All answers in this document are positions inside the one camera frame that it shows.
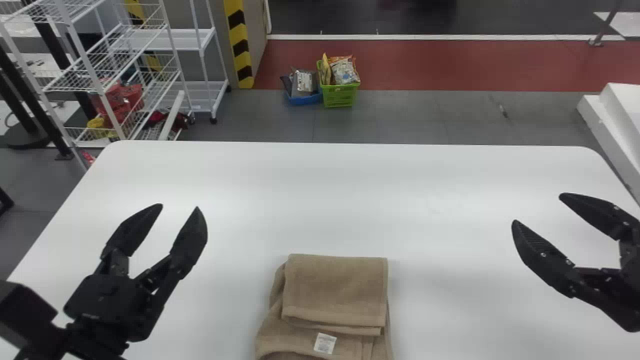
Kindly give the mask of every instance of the yellow and black striped post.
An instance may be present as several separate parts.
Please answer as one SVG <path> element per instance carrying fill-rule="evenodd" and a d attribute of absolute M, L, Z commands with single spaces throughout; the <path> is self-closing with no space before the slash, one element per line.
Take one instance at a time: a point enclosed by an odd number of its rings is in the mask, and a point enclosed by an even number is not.
<path fill-rule="evenodd" d="M 243 0 L 225 0 L 229 41 L 234 52 L 234 68 L 239 88 L 253 87 L 253 70 L 249 54 L 249 37 L 244 21 Z"/>

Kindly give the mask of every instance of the black table leg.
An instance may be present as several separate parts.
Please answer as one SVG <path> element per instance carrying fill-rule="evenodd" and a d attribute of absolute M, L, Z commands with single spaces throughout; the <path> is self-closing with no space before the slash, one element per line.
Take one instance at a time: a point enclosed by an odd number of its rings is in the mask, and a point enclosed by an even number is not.
<path fill-rule="evenodd" d="M 0 203 L 2 203 L 2 205 L 0 206 L 0 216 L 2 216 L 5 211 L 9 210 L 9 208 L 13 206 L 13 200 L 11 200 L 9 195 L 7 195 L 7 193 L 4 192 L 2 188 L 0 188 Z"/>

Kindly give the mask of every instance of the towel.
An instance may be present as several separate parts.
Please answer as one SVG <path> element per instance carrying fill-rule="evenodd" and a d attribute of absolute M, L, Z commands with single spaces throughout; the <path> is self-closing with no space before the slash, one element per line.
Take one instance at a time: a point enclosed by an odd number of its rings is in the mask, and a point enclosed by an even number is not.
<path fill-rule="evenodd" d="M 292 254 L 276 271 L 258 360 L 391 360 L 387 260 Z M 317 351 L 320 335 L 335 337 Z"/>

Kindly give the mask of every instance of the black floor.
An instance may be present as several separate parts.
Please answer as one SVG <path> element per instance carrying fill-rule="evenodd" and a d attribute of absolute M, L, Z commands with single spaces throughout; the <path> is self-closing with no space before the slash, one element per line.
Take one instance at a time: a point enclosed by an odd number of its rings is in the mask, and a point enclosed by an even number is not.
<path fill-rule="evenodd" d="M 273 34 L 588 35 L 614 0 L 270 0 Z M 627 0 L 622 11 L 640 11 Z"/>

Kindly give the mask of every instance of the plastic basket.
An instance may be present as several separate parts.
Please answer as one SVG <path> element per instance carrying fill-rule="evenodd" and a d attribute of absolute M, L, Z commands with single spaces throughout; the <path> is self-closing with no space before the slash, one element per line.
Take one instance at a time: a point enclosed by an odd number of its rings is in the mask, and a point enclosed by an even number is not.
<path fill-rule="evenodd" d="M 320 78 L 320 66 L 322 61 L 319 60 L 316 63 L 318 69 L 318 85 L 320 86 L 320 92 L 323 96 L 325 108 L 341 108 L 345 106 L 352 106 L 356 101 L 356 95 L 360 83 L 353 83 L 348 85 L 323 85 Z"/>

